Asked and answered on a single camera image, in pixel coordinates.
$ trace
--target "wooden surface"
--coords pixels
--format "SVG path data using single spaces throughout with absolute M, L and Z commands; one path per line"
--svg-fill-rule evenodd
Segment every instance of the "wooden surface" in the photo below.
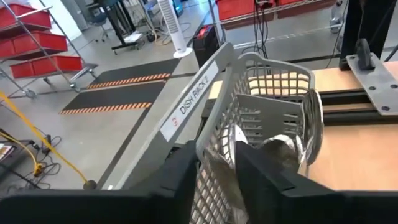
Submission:
M 398 79 L 398 62 L 385 63 Z M 315 70 L 318 91 L 361 88 L 351 72 L 338 68 Z M 216 98 L 222 82 L 216 82 L 209 98 Z M 329 106 L 366 108 L 367 104 Z M 398 124 L 337 126 L 325 128 L 321 151 L 310 167 L 310 178 L 335 190 L 398 189 Z

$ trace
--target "black floor mat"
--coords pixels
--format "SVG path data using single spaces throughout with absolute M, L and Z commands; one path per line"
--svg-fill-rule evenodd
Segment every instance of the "black floor mat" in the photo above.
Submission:
M 104 88 L 130 83 L 164 80 L 171 76 L 179 61 L 179 59 L 171 59 L 103 72 L 87 88 Z
M 148 108 L 162 91 L 165 82 L 121 86 L 87 91 L 77 95 L 60 114 L 81 114 Z

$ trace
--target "aluminum bracket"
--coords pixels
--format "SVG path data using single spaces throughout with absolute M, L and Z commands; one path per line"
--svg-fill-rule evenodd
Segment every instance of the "aluminum bracket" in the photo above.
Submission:
M 380 59 L 371 53 L 374 70 L 359 69 L 357 55 L 348 55 L 346 59 L 375 109 L 383 116 L 398 115 L 398 82 Z

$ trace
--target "white label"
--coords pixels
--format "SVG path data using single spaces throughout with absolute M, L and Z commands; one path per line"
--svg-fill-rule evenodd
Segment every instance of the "white label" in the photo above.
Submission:
M 160 128 L 160 132 L 163 134 L 166 141 L 169 141 L 173 137 L 174 133 L 192 111 L 192 108 L 199 103 L 199 99 L 206 92 L 210 83 L 213 82 L 217 72 L 217 63 L 213 62 L 202 78 L 194 84 L 189 94 L 183 99 L 177 109 L 167 118 L 166 122 Z

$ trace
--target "white tower fan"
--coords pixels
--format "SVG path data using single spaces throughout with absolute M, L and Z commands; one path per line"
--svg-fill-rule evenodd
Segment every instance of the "white tower fan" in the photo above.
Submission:
M 186 46 L 180 24 L 178 23 L 177 16 L 173 9 L 172 0 L 158 0 L 158 3 L 174 44 L 175 53 L 173 57 L 182 58 L 187 56 L 192 52 L 192 48 Z

